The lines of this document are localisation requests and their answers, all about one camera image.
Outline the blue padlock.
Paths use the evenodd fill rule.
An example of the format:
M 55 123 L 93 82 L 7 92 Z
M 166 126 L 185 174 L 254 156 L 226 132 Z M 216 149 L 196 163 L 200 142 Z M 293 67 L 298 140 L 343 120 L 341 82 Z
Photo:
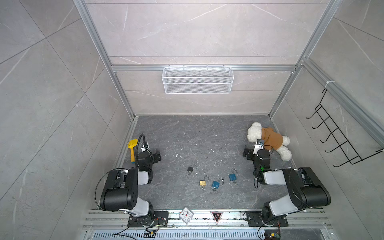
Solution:
M 238 174 L 237 169 L 232 169 L 232 173 L 229 174 L 229 180 L 230 180 L 233 184 L 237 184 L 237 174 Z
M 220 178 L 218 181 L 213 181 L 212 182 L 212 190 L 217 191 L 220 188 L 220 186 L 222 184 L 224 184 L 224 182 L 225 182 L 224 178 Z

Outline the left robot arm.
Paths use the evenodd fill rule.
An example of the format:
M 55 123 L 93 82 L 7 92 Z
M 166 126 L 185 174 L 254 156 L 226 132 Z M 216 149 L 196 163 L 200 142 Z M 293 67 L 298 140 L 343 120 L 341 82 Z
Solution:
M 97 207 L 107 212 L 125 212 L 136 223 L 151 224 L 155 220 L 154 207 L 149 201 L 139 197 L 138 188 L 150 184 L 154 177 L 153 164 L 161 161 L 160 151 L 153 152 L 144 134 L 137 139 L 140 146 L 135 146 L 131 155 L 135 165 L 129 169 L 115 168 L 103 175 L 107 178 L 97 197 L 97 190 L 102 179 L 95 187 L 94 201 Z

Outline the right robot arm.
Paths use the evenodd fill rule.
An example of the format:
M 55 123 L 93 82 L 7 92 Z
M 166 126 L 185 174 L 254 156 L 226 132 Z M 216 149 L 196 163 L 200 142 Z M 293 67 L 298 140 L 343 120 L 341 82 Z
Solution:
M 288 214 L 331 204 L 331 195 L 310 167 L 270 169 L 271 153 L 261 148 L 254 153 L 245 147 L 243 156 L 254 165 L 254 186 L 281 185 L 288 194 L 263 205 L 257 220 L 266 225 L 280 223 Z

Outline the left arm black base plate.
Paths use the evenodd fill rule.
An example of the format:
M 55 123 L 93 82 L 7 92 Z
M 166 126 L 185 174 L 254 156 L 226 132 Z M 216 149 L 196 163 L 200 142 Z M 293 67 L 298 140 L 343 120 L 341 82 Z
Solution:
M 154 227 L 158 224 L 161 226 L 167 226 L 169 219 L 168 211 L 154 211 L 150 212 L 144 217 L 129 217 L 127 226 L 132 228 L 147 228 Z

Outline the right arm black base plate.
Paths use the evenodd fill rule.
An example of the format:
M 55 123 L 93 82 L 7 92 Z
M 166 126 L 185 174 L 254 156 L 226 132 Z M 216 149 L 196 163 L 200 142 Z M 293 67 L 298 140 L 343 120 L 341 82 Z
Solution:
M 249 227 L 288 227 L 289 223 L 286 216 L 274 216 L 272 214 L 263 214 L 262 211 L 246 211 L 243 219 Z

